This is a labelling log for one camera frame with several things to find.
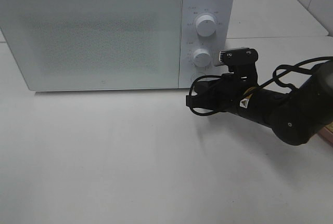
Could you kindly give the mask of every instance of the white table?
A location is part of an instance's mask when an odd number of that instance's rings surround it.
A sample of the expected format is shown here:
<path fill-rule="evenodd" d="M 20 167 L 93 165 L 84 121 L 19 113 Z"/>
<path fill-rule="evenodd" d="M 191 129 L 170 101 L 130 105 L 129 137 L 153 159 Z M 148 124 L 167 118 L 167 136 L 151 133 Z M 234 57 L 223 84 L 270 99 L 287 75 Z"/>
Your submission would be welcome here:
<path fill-rule="evenodd" d="M 333 54 L 331 37 L 227 42 L 239 46 L 259 52 L 260 82 L 278 64 Z M 0 44 L 0 222 L 332 223 L 331 145 L 195 116 L 186 93 L 35 94 Z"/>
<path fill-rule="evenodd" d="M 327 35 L 297 0 L 234 0 L 228 38 Z"/>

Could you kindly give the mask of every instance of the power knob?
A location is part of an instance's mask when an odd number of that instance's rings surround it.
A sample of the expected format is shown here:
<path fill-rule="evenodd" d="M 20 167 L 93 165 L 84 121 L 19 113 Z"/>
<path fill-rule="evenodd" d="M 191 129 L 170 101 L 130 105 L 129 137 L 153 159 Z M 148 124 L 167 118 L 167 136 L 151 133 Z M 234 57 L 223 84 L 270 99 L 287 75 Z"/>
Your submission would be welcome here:
<path fill-rule="evenodd" d="M 212 35 L 216 30 L 216 20 L 212 15 L 204 14 L 196 20 L 197 33 L 202 37 Z"/>
<path fill-rule="evenodd" d="M 206 49 L 197 49 L 192 54 L 192 61 L 197 67 L 206 67 L 212 61 L 210 53 Z"/>

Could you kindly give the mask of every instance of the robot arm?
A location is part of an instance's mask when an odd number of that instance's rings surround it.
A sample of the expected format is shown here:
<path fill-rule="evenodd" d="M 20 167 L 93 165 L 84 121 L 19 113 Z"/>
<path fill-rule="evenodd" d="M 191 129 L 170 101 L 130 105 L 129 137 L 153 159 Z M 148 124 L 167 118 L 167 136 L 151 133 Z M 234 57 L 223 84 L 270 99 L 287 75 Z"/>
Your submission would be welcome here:
<path fill-rule="evenodd" d="M 280 65 L 273 78 L 258 85 L 255 62 L 258 53 L 254 49 L 240 48 L 222 51 L 214 65 L 227 65 L 229 73 L 213 76 L 217 80 L 196 79 L 186 96 L 186 105 L 196 115 L 207 116 L 218 112 L 230 112 L 251 121 L 270 127 L 278 138 L 290 145 L 300 145 L 321 128 L 333 121 L 333 58 L 323 57 L 296 64 Z M 315 65 L 312 69 L 300 66 L 330 60 Z M 277 70 L 285 72 L 277 75 Z M 294 71 L 311 75 L 300 87 L 284 84 L 279 78 Z M 291 92 L 282 94 L 263 89 L 275 82 L 279 86 L 291 88 Z M 211 110 L 200 113 L 195 108 Z"/>

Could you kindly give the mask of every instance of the microwave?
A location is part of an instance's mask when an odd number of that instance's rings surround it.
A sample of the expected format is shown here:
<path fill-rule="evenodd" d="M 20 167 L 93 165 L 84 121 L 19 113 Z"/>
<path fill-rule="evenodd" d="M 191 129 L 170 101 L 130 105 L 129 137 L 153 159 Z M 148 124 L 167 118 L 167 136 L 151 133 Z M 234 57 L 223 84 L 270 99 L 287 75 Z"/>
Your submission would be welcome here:
<path fill-rule="evenodd" d="M 32 91 L 188 88 L 224 48 L 233 0 L 0 0 Z"/>

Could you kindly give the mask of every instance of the wire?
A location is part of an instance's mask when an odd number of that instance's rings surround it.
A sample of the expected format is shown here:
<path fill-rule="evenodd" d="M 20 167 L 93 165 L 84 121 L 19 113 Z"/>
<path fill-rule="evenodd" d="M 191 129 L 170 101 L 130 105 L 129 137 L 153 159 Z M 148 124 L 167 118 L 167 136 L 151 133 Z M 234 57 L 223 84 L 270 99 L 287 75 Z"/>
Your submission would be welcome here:
<path fill-rule="evenodd" d="M 263 83 L 262 85 L 256 87 L 255 89 L 250 90 L 249 92 L 243 94 L 242 96 L 240 96 L 240 97 L 238 97 L 238 98 L 236 98 L 236 99 L 233 99 L 233 100 L 231 100 L 231 101 L 228 102 L 228 103 L 225 103 L 224 105 L 222 105 L 221 107 L 217 108 L 216 110 L 213 110 L 213 111 L 210 111 L 210 112 L 201 113 L 201 112 L 198 112 L 198 111 L 194 110 L 193 107 L 189 107 L 189 108 L 190 108 L 190 110 L 191 110 L 194 114 L 196 114 L 196 115 L 198 115 L 198 116 L 211 116 L 211 115 L 214 115 L 214 114 L 216 114 L 216 113 L 218 113 L 218 112 L 225 111 L 226 109 L 228 109 L 229 107 L 231 107 L 235 102 L 239 102 L 239 101 L 241 101 L 242 99 L 246 98 L 247 96 L 249 96 L 249 95 L 251 95 L 251 94 L 253 94 L 253 93 L 255 93 L 255 92 L 257 92 L 257 91 L 259 91 L 259 90 L 261 90 L 261 89 L 263 89 L 264 87 L 266 87 L 267 85 L 271 84 L 272 82 L 275 82 L 275 83 L 276 83 L 276 81 L 278 81 L 279 78 L 281 78 L 281 77 L 287 75 L 289 72 L 296 71 L 297 69 L 295 69 L 295 68 L 299 68 L 299 67 L 302 66 L 302 65 L 309 64 L 309 63 L 313 63 L 313 62 L 318 62 L 318 61 L 333 61 L 333 56 L 328 56 L 328 57 L 318 57 L 318 58 L 314 58 L 314 59 L 304 60 L 304 61 L 299 62 L 299 63 L 297 63 L 297 64 L 295 64 L 295 65 L 292 65 L 292 66 L 290 66 L 290 67 L 288 67 L 288 68 L 285 68 L 286 70 L 285 70 L 284 72 L 281 72 L 279 75 L 276 75 L 276 71 L 277 71 L 277 70 L 284 69 L 284 68 L 279 68 L 279 67 L 278 67 L 278 68 L 274 71 L 274 73 L 273 73 L 273 78 L 271 78 L 270 80 L 266 81 L 266 82 Z M 192 96 L 192 91 L 193 91 L 193 89 L 194 89 L 195 84 L 196 84 L 199 80 L 201 80 L 201 79 L 203 79 L 203 78 L 221 78 L 221 76 L 216 76 L 216 75 L 205 75 L 205 76 L 201 76 L 201 77 L 197 78 L 196 80 L 193 81 L 193 83 L 192 83 L 192 85 L 191 85 L 191 88 L 190 88 L 189 93 L 188 93 L 189 96 Z M 203 94 L 207 93 L 208 91 L 210 91 L 211 89 L 213 89 L 214 87 L 216 87 L 216 86 L 219 84 L 219 82 L 216 82 L 215 84 L 211 85 L 211 86 L 208 87 L 205 91 L 203 91 L 202 93 L 198 94 L 197 96 L 200 97 L 200 96 L 202 96 Z"/>

